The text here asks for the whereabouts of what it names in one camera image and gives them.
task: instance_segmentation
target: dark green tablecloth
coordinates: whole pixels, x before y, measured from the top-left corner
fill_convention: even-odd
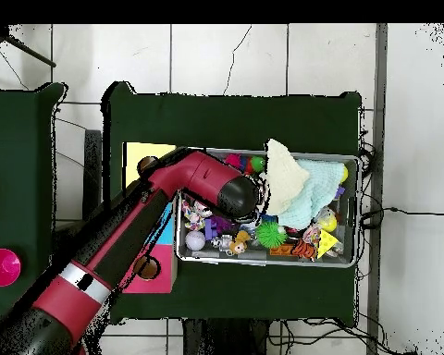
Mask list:
[[[110,191],[121,187],[122,142],[263,150],[275,138],[298,153],[358,152],[356,92],[340,97],[196,97],[131,92],[112,85],[104,102],[111,125]],[[179,261],[171,294],[125,294],[112,310],[122,317],[338,317],[353,321],[354,267],[348,269]]]
[[[64,92],[47,84],[36,92],[0,91],[0,248],[22,261],[21,275],[0,288],[0,314],[48,265],[53,172],[51,118]]]

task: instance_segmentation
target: pink block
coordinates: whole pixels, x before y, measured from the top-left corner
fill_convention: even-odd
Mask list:
[[[142,293],[170,293],[176,279],[178,262],[173,251],[173,245],[155,245],[150,253],[161,265],[161,272],[153,280],[143,280],[139,276],[135,276],[129,286],[123,290],[126,294],[142,294]],[[141,251],[135,260],[140,259],[144,255]],[[122,282],[131,276],[133,265],[125,274]]]

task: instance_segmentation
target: green spiky ball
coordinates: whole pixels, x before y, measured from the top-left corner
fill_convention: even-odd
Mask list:
[[[263,222],[256,228],[256,237],[265,248],[276,248],[282,245],[288,235],[279,232],[279,225],[276,222]]]

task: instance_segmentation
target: purple toy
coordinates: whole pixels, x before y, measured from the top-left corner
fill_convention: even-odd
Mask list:
[[[239,230],[239,224],[232,223],[222,216],[211,216],[211,224],[216,224],[216,231],[218,235],[227,234],[230,232],[237,232]]]
[[[217,223],[213,220],[214,217],[205,218],[205,240],[210,241],[214,237],[217,237]]]
[[[338,199],[340,199],[340,196],[343,195],[344,192],[345,192],[345,188],[338,187],[336,197],[334,198],[334,200],[337,201]]]

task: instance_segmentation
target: yellow block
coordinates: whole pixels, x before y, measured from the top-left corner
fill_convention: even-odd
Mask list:
[[[317,258],[319,259],[324,253],[332,248],[336,242],[339,242],[332,234],[321,229],[321,239],[319,240],[319,249],[317,250]]]
[[[156,158],[161,158],[163,155],[170,153],[175,150],[176,146],[169,144],[151,144],[151,143],[137,143],[128,142],[127,143],[127,168],[126,182],[127,187],[132,181],[138,179],[137,164],[145,156],[155,156]]]

